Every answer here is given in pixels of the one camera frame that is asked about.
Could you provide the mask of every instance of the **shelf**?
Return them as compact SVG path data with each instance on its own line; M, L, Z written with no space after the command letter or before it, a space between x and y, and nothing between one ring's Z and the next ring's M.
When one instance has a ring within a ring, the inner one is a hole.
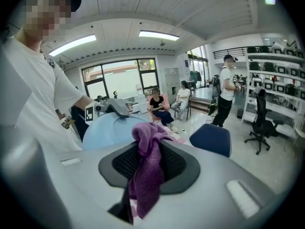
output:
M252 105L257 106L256 99L252 98L252 97L249 97L248 104L252 104ZM273 104L273 103L270 103L270 102L267 102L267 101L266 101L266 108L271 109L273 112L277 112L277 113L280 113L282 115L288 116L292 119L294 119L295 115L296 115L296 112L293 111L292 109L288 109L288 108L285 108L283 106Z
M248 53L248 59L277 60L292 63L304 63L305 59L278 53Z
M254 114L254 113L247 112L247 111L244 112L244 120L246 120L246 121L250 121L252 123L254 121L255 117L256 117L256 114ZM276 130L278 133L281 133L285 136L293 137L295 135L293 128L287 124L278 125L276 127Z
M303 79L303 78L300 78L300 77L297 77L297 76L288 75L288 74L283 74L283 73L277 73L277 72L269 72L269 71L249 71L249 73L253 73L253 74L276 75L276 76L280 76L280 77L285 77L285 78L289 78L289 79L293 79L293 80L305 82L305 79Z
M255 87L250 86L249 89L250 89L250 90L254 90ZM266 93L269 93L269 94L274 94L274 95L278 95L278 96L281 96L281 97L290 98L290 99L293 99L293 100L296 100L296 101L300 101L300 102L302 102L302 103L305 103L305 100L300 99L300 98L298 98L298 97L294 97L294 96L291 96L291 95L288 95L288 94L279 93L279 92L271 91L271 90L267 90L267 89L265 89L265 91L266 91Z

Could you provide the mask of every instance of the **white floor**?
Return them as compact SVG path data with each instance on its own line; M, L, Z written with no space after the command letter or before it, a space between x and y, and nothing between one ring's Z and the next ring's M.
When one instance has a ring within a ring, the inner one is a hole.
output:
M252 131L252 127L249 124L241 123L236 114L237 106L233 105L229 117L224 123L224 128L228 129L231 134L231 159L267 184L276 194L289 189L294 183L298 171L291 141L284 136L270 137L267 139L267 143L271 146L270 150L266 151L266 147L262 145L262 151L257 156L255 153L258 143L256 141L244 143L244 140L250 138L249 133ZM148 113L143 114L142 117L151 120ZM192 110L192 116L189 116L188 121L186 121L185 112L183 120L175 120L174 123L185 130L185 133L180 135L189 138L201 125L210 124L212 119L207 114Z

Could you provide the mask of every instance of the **office chair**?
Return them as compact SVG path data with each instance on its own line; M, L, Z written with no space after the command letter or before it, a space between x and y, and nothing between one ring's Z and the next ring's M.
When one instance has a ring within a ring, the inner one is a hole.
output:
M186 114L186 120L189 117L189 110L190 110L190 116L192 116L192 110L191 110L191 97L189 98L188 106L187 106L187 114Z
M249 138L244 142L247 143L248 141L258 141L258 151L256 155L259 155L261 152L261 145L262 143L267 146L267 151L270 149L269 144L267 144L265 137L269 138L270 136L278 136L278 132L276 131L276 127L278 125L283 125L284 122L281 120L273 120L274 126L271 121L266 120L266 113L272 110L266 109L266 100L265 95L266 91L264 88L258 86L256 87L256 100L257 100L257 115L255 120L252 123L252 128L254 132L250 132L250 135L254 135L254 138Z

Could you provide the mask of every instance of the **pink cloth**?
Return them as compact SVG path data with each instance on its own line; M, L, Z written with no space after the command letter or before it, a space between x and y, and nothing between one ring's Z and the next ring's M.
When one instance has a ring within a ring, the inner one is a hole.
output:
M137 214L144 218L158 201L160 185L164 182L159 143L162 139L172 139L161 126L153 122L137 123L132 129L132 136L139 142L142 159L129 182L129 196L137 200Z

